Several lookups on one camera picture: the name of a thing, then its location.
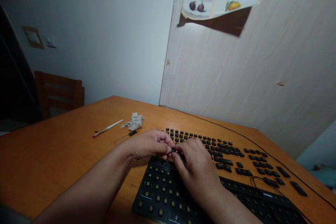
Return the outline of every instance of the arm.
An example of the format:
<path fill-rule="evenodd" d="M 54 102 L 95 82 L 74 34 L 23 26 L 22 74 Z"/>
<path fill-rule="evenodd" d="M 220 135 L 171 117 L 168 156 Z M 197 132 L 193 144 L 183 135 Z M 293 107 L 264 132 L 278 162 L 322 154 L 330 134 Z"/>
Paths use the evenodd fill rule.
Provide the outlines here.
<path fill-rule="evenodd" d="M 186 188 L 215 223 L 261 224 L 222 186 L 211 157 L 199 139 L 188 139 L 176 144 L 175 148 L 185 156 L 183 162 L 177 153 L 173 153 L 175 166 Z"/>
<path fill-rule="evenodd" d="M 152 129 L 118 144 L 42 211 L 32 224 L 101 223 L 132 163 L 161 153 L 167 159 L 170 137 Z"/>

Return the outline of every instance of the black keyboard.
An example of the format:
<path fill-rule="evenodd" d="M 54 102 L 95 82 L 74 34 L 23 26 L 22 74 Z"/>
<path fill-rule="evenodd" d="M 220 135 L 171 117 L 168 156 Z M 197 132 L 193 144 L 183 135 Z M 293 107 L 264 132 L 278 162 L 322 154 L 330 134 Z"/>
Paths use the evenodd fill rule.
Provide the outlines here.
<path fill-rule="evenodd" d="M 219 178 L 223 186 L 261 222 L 306 223 L 288 198 L 223 177 Z M 132 211 L 161 223 L 212 223 L 188 193 L 174 163 L 155 156 L 149 161 Z"/>

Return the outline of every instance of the left hand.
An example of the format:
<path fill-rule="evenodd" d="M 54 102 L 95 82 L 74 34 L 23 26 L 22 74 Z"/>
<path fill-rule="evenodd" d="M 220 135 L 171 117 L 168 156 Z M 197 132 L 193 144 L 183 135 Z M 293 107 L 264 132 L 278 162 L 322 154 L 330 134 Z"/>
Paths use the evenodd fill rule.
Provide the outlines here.
<path fill-rule="evenodd" d="M 150 129 L 121 143 L 126 150 L 127 159 L 137 161 L 141 158 L 157 154 L 163 159 L 172 152 L 174 142 L 165 131 Z"/>

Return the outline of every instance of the crumpled tissue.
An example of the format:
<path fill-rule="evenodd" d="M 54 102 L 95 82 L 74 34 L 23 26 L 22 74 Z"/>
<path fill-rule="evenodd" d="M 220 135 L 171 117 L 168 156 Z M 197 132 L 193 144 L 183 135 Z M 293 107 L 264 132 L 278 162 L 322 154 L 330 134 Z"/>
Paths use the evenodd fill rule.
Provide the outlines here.
<path fill-rule="evenodd" d="M 138 115 L 137 112 L 132 113 L 131 120 L 127 123 L 124 123 L 120 128 L 125 128 L 125 126 L 128 126 L 128 130 L 137 130 L 142 126 L 144 119 L 145 117 Z"/>

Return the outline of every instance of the chair backrest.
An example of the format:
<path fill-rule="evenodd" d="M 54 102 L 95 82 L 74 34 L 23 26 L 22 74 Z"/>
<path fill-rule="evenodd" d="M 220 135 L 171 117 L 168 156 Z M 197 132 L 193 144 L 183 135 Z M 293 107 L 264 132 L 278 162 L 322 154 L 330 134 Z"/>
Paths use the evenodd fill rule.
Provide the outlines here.
<path fill-rule="evenodd" d="M 50 107 L 73 110 L 81 107 L 82 81 L 35 71 L 38 99 L 44 119 L 50 118 Z"/>

